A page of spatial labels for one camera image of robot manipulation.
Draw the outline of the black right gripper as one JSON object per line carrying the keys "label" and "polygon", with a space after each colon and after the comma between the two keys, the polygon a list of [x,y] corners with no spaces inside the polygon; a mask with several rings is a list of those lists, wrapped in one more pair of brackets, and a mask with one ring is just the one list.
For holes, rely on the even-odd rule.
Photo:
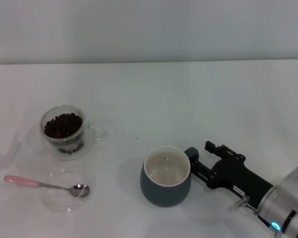
{"label": "black right gripper", "polygon": [[258,207],[260,201],[273,186],[244,165],[246,157],[225,145],[216,146],[206,141],[205,150],[221,158],[209,169],[199,160],[191,161],[191,173],[207,184],[210,189],[226,188],[238,194],[237,187],[249,197],[249,204]]}

